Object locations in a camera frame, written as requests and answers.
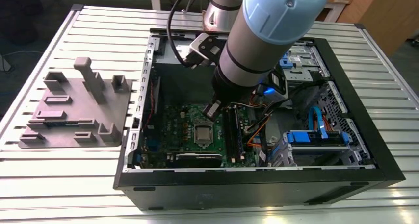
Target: aluminum table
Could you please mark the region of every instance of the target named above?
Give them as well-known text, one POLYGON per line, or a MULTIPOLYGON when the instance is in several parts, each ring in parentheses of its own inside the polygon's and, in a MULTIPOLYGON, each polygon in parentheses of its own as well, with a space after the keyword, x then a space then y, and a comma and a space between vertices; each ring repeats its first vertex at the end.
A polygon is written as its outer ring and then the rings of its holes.
MULTIPOLYGON (((50 223, 414 223, 419 219, 419 101, 369 34, 352 24, 321 23, 325 38, 406 180, 332 205, 138 211, 113 175, 120 147, 19 149, 48 71, 81 77, 73 59, 88 56, 102 78, 125 75, 138 88, 149 28, 168 12, 74 6, 0 123, 0 222, 50 223)), ((177 13, 173 28, 201 29, 201 15, 177 13)), ((138 97, 132 93, 130 101, 138 97)), ((129 104, 125 125, 132 123, 129 104)))

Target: blue connector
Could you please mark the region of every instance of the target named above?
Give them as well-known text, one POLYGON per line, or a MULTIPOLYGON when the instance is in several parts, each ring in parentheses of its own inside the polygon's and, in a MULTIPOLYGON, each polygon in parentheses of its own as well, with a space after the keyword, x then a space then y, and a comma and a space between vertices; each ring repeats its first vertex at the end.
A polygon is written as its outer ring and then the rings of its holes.
POLYGON ((282 55, 281 59, 278 60, 278 65, 282 69, 292 69, 293 63, 288 60, 288 52, 282 55))
POLYGON ((293 63, 288 61, 288 58, 278 60, 278 65, 285 70, 289 70, 293 67, 293 63))

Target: table leg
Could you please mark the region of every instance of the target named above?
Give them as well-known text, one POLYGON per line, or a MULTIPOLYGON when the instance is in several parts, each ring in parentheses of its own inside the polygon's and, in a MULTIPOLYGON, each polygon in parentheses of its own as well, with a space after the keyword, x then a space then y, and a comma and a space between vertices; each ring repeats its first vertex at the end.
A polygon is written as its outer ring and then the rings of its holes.
POLYGON ((328 3, 325 5, 325 8, 329 8, 330 11, 328 12, 324 21, 325 22, 336 22, 340 14, 342 12, 342 9, 345 8, 345 4, 328 3))
POLYGON ((6 62, 6 60, 3 59, 3 57, 0 54, 0 71, 9 71, 9 69, 11 68, 10 64, 6 62))
POLYGON ((152 7, 152 10, 160 11, 161 10, 160 0, 150 0, 150 7, 152 7))

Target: gray plastic block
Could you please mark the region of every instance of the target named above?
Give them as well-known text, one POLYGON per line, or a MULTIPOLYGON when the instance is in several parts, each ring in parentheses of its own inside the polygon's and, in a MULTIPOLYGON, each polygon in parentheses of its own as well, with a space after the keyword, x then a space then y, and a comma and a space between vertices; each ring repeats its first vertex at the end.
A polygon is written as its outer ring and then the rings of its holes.
POLYGON ((37 132, 23 133, 19 136, 19 141, 25 144, 44 143, 45 137, 37 132))
POLYGON ((26 123, 26 126, 34 130, 34 129, 46 129, 46 125, 44 124, 45 119, 33 119, 29 120, 26 123))
POLYGON ((114 127, 114 123, 110 124, 109 130, 106 130, 102 123, 98 124, 97 135, 105 142, 117 142, 120 140, 120 132, 114 127))
POLYGON ((30 142, 33 141, 31 139, 26 140, 26 137, 23 137, 22 141, 18 142, 18 147, 34 149, 118 146, 132 86, 132 81, 125 81, 128 92, 114 92, 112 79, 102 80, 104 86, 101 89, 105 104, 97 104, 90 92, 85 91, 82 78, 68 78, 68 82, 61 84, 65 93, 46 89, 41 99, 65 94, 70 97, 70 103, 48 104, 42 100, 38 102, 31 119, 26 124, 25 134, 38 133, 45 139, 42 143, 33 143, 30 142), (46 117, 37 118, 38 111, 41 112, 40 116, 46 117), (65 113, 66 117, 57 119, 60 115, 62 116, 61 112, 65 113), (109 129, 109 131, 102 131, 101 129, 101 136, 98 134, 100 123, 109 129), (80 139, 80 142, 77 142, 73 138, 74 132, 90 132, 96 141, 81 142, 82 139, 80 139))
POLYGON ((62 110, 60 111, 40 110, 36 114, 36 117, 38 119, 46 119, 46 120, 62 120, 65 119, 66 114, 62 110))
POLYGON ((102 79, 98 73, 93 73, 90 69, 92 60, 88 57, 77 57, 73 62, 73 68, 81 72, 84 78, 84 86, 90 91, 97 104, 105 103, 102 94, 102 79))
POLYGON ((48 96, 44 99, 45 104, 70 104, 72 99, 68 95, 48 96))
POLYGON ((46 85, 46 88, 50 91, 64 91, 62 89, 62 83, 66 83, 66 78, 62 74, 62 72, 48 72, 44 83, 46 85))
POLYGON ((113 75, 112 77, 112 87, 116 93, 124 93, 129 91, 128 83, 122 75, 113 75))
POLYGON ((98 123, 94 119, 78 119, 80 128, 97 128, 98 123))
POLYGON ((96 142, 96 137, 92 132, 74 132, 73 139, 77 143, 96 142))

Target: floor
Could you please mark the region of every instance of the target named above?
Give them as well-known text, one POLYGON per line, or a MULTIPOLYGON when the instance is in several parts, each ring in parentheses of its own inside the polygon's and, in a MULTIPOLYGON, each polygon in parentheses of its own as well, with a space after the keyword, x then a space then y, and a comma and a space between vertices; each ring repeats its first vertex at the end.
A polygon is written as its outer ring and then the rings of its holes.
MULTIPOLYGON (((174 0, 161 0, 162 10, 169 10, 173 2, 174 0)), ((185 8, 186 2, 185 0, 180 5, 181 8, 185 8)), ((27 45, 17 46, 9 43, 0 35, 0 53, 11 53, 21 50, 42 52, 73 4, 150 9, 149 0, 41 0, 41 3, 44 12, 30 17, 38 32, 37 41, 27 45)), ((194 0, 189 11, 198 12, 200 9, 200 0, 194 0)), ((25 83, 38 58, 38 53, 18 53, 5 58, 14 71, 9 74, 0 71, 0 119, 25 83)), ((419 94, 419 48, 410 47, 405 42, 390 57, 390 61, 413 91, 419 94)))

